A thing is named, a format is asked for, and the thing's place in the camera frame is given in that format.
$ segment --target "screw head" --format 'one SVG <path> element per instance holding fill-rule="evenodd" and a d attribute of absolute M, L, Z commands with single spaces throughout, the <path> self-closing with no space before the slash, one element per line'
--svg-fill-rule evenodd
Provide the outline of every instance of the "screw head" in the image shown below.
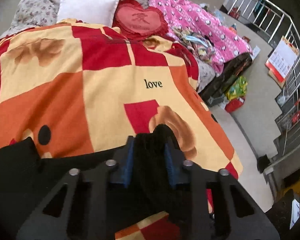
<path fill-rule="evenodd" d="M 228 176 L 230 173 L 229 173 L 229 171 L 227 170 L 227 169 L 221 169 L 220 171 L 219 171 L 219 173 L 220 173 L 220 175 L 222 175 L 222 176 Z"/>
<path fill-rule="evenodd" d="M 193 165 L 193 161 L 191 160 L 184 160 L 183 161 L 183 166 L 189 167 Z"/>
<path fill-rule="evenodd" d="M 115 166 L 116 164 L 117 164 L 117 162 L 115 160 L 107 160 L 106 161 L 107 166 Z"/>
<path fill-rule="evenodd" d="M 77 169 L 77 168 L 73 168 L 73 169 L 69 170 L 69 174 L 70 174 L 71 176 L 78 175 L 79 172 L 80 172 L 80 171 L 79 171 L 79 169 Z"/>

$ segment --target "paper sign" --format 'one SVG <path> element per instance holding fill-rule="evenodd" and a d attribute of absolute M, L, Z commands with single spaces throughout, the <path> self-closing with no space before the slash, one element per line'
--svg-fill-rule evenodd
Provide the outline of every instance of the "paper sign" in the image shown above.
<path fill-rule="evenodd" d="M 254 59 L 258 56 L 259 52 L 260 52 L 260 48 L 258 46 L 255 46 L 255 48 L 252 51 L 252 55 L 250 55 L 252 61 L 254 61 Z"/>
<path fill-rule="evenodd" d="M 298 50 L 284 37 L 266 62 L 279 82 L 283 82 L 299 56 Z"/>
<path fill-rule="evenodd" d="M 300 204 L 295 199 L 292 201 L 290 229 L 294 226 L 300 217 Z"/>

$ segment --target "metal railing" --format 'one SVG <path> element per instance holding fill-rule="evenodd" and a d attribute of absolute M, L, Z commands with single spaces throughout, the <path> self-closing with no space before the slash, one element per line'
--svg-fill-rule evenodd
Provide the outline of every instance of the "metal railing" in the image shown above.
<path fill-rule="evenodd" d="M 277 97 L 284 101 L 279 104 L 282 114 L 276 119 L 282 134 L 276 139 L 279 154 L 265 170 L 269 173 L 300 147 L 300 35 L 291 16 L 269 0 L 234 0 L 228 14 L 233 9 L 240 14 L 240 22 L 253 29 L 273 48 L 284 36 L 299 52 Z"/>

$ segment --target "heart pillow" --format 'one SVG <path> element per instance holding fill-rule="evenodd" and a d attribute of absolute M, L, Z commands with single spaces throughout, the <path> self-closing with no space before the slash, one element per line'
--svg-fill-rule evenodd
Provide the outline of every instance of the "heart pillow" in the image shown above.
<path fill-rule="evenodd" d="M 135 0 L 119 2 L 113 27 L 119 27 L 122 34 L 131 40 L 144 40 L 152 35 L 164 36 L 168 32 L 168 24 L 159 9 L 143 9 Z"/>

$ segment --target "pink fabric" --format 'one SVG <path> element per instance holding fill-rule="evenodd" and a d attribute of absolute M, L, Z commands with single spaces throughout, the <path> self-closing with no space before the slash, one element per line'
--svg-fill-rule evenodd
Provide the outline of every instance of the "pink fabric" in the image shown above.
<path fill-rule="evenodd" d="M 252 49 L 241 37 L 227 27 L 222 26 L 220 20 L 199 5 L 188 0 L 149 0 L 149 6 L 156 7 L 163 12 L 168 23 L 168 35 L 178 40 L 173 33 L 173 26 L 189 27 L 193 32 L 207 35 L 214 43 L 216 53 L 212 58 L 212 67 L 217 73 L 222 73 L 223 64 L 245 52 L 252 53 Z"/>

